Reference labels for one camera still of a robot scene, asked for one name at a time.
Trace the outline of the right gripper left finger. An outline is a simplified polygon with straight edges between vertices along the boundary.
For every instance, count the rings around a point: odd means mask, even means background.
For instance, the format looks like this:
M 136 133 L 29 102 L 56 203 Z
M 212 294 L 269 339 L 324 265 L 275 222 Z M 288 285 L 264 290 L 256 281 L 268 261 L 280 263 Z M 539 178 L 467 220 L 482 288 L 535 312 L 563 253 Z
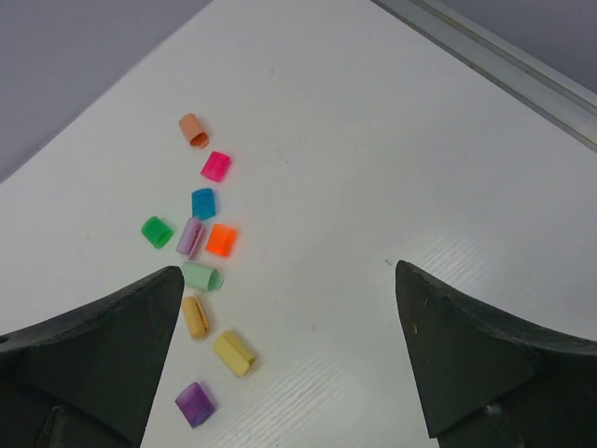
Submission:
M 2 335 L 2 446 L 140 446 L 183 289 L 168 266 Z

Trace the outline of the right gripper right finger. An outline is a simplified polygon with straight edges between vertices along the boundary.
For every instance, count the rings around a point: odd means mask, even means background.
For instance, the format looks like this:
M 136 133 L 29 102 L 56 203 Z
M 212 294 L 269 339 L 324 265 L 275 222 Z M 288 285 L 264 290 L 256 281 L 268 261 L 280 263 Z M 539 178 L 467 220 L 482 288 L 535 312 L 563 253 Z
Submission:
M 396 304 L 439 446 L 595 446 L 594 341 L 516 317 L 404 260 Z

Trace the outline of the pastel orange yellow pen cap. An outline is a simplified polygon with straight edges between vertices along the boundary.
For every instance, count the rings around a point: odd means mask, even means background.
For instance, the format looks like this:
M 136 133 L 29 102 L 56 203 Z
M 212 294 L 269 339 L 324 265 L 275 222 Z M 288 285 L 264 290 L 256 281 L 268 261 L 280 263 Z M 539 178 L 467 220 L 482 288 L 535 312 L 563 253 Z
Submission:
M 194 340 L 205 339 L 210 328 L 200 298 L 197 296 L 185 297 L 181 302 L 181 310 L 191 338 Z

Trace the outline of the pastel green pen cap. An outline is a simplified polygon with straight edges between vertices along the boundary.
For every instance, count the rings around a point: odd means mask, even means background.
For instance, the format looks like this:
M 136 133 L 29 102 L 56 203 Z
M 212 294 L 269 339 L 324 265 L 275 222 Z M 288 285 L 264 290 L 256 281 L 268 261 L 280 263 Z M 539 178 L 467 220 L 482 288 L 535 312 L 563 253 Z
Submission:
M 218 269 L 193 262 L 184 262 L 181 270 L 188 287 L 204 291 L 216 291 L 222 288 L 224 277 Z

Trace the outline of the pastel purple pen cap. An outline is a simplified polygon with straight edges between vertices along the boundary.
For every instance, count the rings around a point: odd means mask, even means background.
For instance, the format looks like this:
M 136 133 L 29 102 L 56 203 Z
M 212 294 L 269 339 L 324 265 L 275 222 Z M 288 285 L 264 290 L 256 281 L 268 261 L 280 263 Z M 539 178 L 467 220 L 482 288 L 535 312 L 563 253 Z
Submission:
M 192 258 L 201 245 L 205 226 L 197 217 L 190 217 L 178 240 L 175 250 L 183 256 Z

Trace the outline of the bright orange pen cap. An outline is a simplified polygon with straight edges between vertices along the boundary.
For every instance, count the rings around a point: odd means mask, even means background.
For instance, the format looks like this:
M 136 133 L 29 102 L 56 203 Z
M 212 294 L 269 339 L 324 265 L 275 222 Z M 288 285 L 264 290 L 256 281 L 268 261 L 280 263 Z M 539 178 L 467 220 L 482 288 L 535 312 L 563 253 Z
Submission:
M 227 258 L 234 247 L 238 231 L 225 224 L 216 223 L 210 232 L 205 251 L 213 255 Z

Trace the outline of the blue pen cap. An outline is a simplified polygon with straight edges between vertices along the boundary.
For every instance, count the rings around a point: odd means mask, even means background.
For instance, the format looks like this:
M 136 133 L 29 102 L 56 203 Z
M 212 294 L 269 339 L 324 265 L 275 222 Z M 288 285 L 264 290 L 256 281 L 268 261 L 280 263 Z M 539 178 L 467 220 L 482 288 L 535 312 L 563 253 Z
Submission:
M 197 189 L 191 193 L 190 199 L 192 216 L 199 220 L 207 220 L 216 216 L 217 205 L 213 189 Z

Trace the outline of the pink pen cap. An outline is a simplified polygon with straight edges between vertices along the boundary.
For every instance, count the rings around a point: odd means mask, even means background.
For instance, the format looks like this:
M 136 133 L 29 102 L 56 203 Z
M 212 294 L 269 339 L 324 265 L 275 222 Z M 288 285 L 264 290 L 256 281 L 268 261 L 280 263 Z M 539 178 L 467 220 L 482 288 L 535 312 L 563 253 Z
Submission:
M 233 158 L 220 151 L 212 151 L 200 169 L 200 175 L 208 180 L 221 183 L 225 180 L 232 165 Z

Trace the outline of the aluminium rail right side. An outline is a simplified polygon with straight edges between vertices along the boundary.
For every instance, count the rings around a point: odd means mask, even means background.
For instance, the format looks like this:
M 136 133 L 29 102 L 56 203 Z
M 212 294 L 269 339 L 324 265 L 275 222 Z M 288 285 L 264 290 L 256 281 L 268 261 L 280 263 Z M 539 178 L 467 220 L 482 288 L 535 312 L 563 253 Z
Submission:
M 375 5 L 585 147 L 596 149 L 594 92 L 442 1 L 377 1 Z

